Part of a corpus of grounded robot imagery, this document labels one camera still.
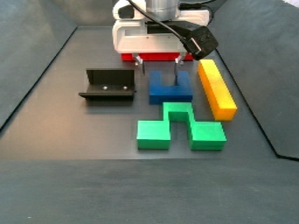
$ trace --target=rectangular yellow bar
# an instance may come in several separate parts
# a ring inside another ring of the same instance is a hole
[[[231,121],[238,111],[220,71],[212,59],[202,59],[199,76],[216,121]]]

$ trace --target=green block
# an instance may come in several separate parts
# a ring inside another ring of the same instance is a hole
[[[171,129],[168,121],[139,121],[136,143],[138,149],[168,150],[171,146]]]
[[[220,122],[195,122],[190,102],[166,102],[163,121],[138,122],[138,148],[170,149],[171,122],[187,122],[190,145],[192,150],[220,150],[227,142]]]
[[[192,150],[222,150],[227,138],[220,122],[196,122],[191,126]]]
[[[163,119],[171,122],[194,123],[192,104],[190,102],[164,102]]]

